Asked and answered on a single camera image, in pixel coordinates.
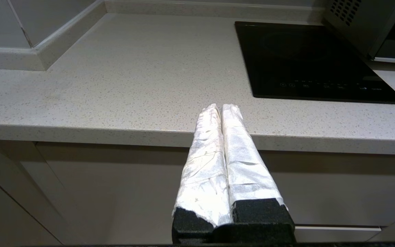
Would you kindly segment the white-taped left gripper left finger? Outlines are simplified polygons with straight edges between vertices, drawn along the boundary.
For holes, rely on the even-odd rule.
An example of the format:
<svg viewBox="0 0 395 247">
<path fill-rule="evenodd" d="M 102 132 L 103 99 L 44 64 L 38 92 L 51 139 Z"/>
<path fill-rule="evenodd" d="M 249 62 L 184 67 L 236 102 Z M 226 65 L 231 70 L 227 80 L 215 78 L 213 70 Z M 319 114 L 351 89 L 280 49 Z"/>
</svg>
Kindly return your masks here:
<svg viewBox="0 0 395 247">
<path fill-rule="evenodd" d="M 174 244 L 209 243 L 213 231 L 232 223 L 221 116 L 216 104 L 202 109 L 182 169 L 172 212 Z"/>
</svg>

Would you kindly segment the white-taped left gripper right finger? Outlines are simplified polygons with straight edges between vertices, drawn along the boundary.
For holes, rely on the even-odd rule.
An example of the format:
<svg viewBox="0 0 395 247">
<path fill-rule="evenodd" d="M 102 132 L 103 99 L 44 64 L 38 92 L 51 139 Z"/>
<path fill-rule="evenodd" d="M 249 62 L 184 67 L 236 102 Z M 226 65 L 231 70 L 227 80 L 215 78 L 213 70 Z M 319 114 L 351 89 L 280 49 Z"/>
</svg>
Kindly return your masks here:
<svg viewBox="0 0 395 247">
<path fill-rule="evenodd" d="M 222 132 L 232 223 L 221 227 L 221 242 L 294 244 L 295 224 L 237 105 L 223 105 Z"/>
</svg>

